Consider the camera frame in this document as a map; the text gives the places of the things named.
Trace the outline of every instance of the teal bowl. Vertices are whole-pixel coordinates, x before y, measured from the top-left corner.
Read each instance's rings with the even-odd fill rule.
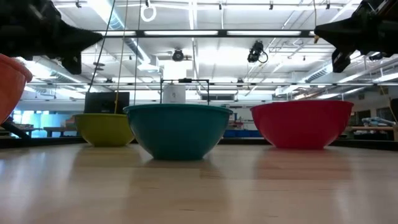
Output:
[[[157,104],[128,106],[130,128],[154,159],[198,160],[223,136],[231,110],[217,106]]]

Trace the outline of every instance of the yellow bowl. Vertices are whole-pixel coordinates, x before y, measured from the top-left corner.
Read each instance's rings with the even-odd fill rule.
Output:
[[[130,143],[134,136],[123,114],[77,114],[77,131],[96,147],[118,147]]]

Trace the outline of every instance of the computer screen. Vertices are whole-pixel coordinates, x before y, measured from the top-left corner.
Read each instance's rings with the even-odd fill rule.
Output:
[[[116,93],[87,93],[84,113],[114,113]],[[117,114],[124,114],[123,108],[129,106],[130,93],[119,93]]]

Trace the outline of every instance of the bowl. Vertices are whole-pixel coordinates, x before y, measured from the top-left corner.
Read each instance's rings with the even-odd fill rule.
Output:
[[[32,73],[17,60],[0,54],[0,124],[17,106]]]
[[[125,114],[77,114],[77,131],[95,147],[119,147],[130,143],[134,136]]]
[[[154,159],[199,160],[223,136],[231,110],[217,106],[158,104],[124,109],[137,142]]]
[[[337,100],[269,103],[251,108],[260,133],[286,149],[323,149],[344,131],[354,104]]]

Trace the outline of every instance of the red bowl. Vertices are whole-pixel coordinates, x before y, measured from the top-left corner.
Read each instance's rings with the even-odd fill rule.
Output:
[[[0,54],[0,124],[17,106],[31,72],[17,60]]]
[[[269,103],[251,108],[270,143],[286,149],[323,149],[345,129],[354,104],[337,100]]]

